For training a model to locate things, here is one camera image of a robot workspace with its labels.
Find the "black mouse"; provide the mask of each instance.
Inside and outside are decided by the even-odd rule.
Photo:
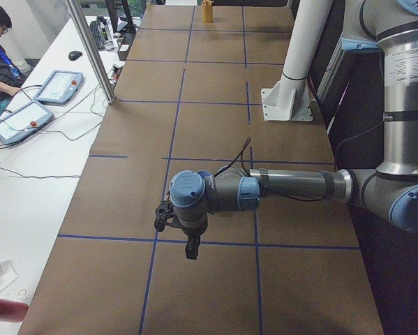
[[[69,60],[74,61],[82,55],[83,55],[83,52],[81,52],[81,51],[77,51],[77,50],[71,51],[71,52],[69,52]]]

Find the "tablet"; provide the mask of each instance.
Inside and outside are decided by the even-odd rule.
[[[83,81],[83,73],[55,70],[34,96],[34,100],[48,105],[65,105]]]
[[[53,118],[54,114],[45,106],[38,101],[31,101],[0,119],[0,141],[4,144],[23,141]]]

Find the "warning label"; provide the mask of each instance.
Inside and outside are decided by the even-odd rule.
[[[418,82],[418,48],[385,57],[384,86]]]

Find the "red cylinder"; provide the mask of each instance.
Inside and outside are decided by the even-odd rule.
[[[21,322],[28,308],[22,302],[0,299],[0,321]]]

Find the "orange object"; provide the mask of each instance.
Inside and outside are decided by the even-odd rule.
[[[28,309],[22,302],[0,299],[0,321],[21,322]]]
[[[214,7],[213,1],[204,0],[202,5],[202,22],[203,23],[214,23]]]

